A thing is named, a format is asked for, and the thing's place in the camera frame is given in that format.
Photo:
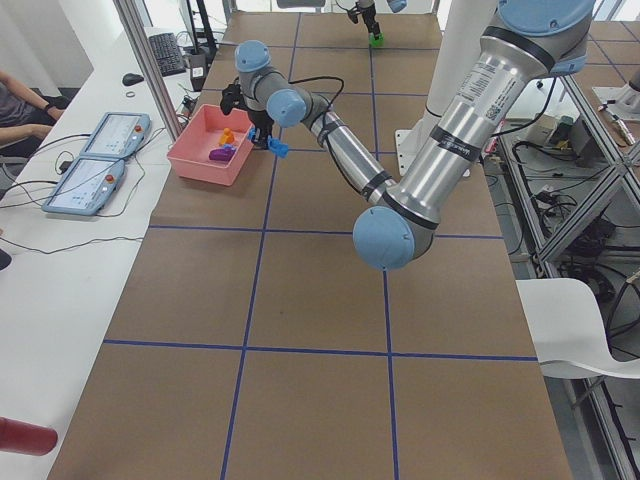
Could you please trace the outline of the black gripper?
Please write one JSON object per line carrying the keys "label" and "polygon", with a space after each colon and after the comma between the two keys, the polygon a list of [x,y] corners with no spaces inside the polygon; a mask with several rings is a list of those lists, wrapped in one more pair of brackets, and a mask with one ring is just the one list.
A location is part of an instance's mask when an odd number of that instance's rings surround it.
{"label": "black gripper", "polygon": [[362,20],[368,30],[376,30],[379,24],[376,21],[376,7],[374,0],[359,0],[347,10],[348,18],[357,24]]}
{"label": "black gripper", "polygon": [[240,83],[232,82],[222,91],[220,108],[225,116],[228,116],[233,109],[245,111],[254,127],[254,133],[250,135],[252,143],[258,149],[267,149],[274,120],[265,110],[254,107],[252,102],[252,99],[247,99],[242,93]]}

